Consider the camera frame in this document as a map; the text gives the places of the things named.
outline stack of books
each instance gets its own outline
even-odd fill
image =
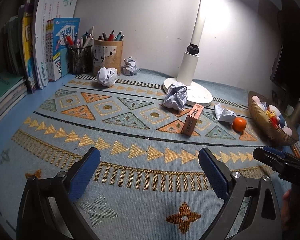
[[[3,27],[3,46],[7,71],[25,76],[30,93],[49,82],[46,58],[47,22],[73,17],[77,0],[25,0],[18,15]],[[50,80],[57,80],[58,75]]]
[[[24,77],[0,73],[0,121],[25,95],[27,87]]]

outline gold bowl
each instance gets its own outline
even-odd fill
[[[252,96],[257,96],[261,102],[266,102],[268,105],[276,106],[272,101],[257,92],[250,91],[248,94],[249,112],[256,125],[263,131],[270,140],[274,141],[279,146],[290,146],[299,140],[297,130],[291,124],[288,117],[285,118],[287,126],[292,130],[291,137],[286,134],[281,128],[274,127],[269,116],[253,101]]]

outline metal bolt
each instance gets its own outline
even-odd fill
[[[262,178],[263,178],[263,180],[266,181],[266,182],[270,181],[270,178],[269,178],[269,176],[267,176],[267,175],[262,176]]]
[[[65,171],[59,171],[58,174],[57,174],[57,176],[58,176],[59,178],[63,178],[66,174],[67,174],[67,173],[66,173]]]
[[[241,174],[237,171],[232,172],[232,176],[234,176],[235,178],[240,178]]]

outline mandarin orange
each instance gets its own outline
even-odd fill
[[[242,117],[236,117],[232,123],[233,130],[237,132],[243,132],[244,129],[247,127],[247,121],[244,120]]]

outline blue book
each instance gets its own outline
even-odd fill
[[[80,18],[55,18],[49,23],[47,30],[47,56],[49,80],[56,81],[62,76],[61,50],[66,48],[64,34],[74,39],[79,29]]]

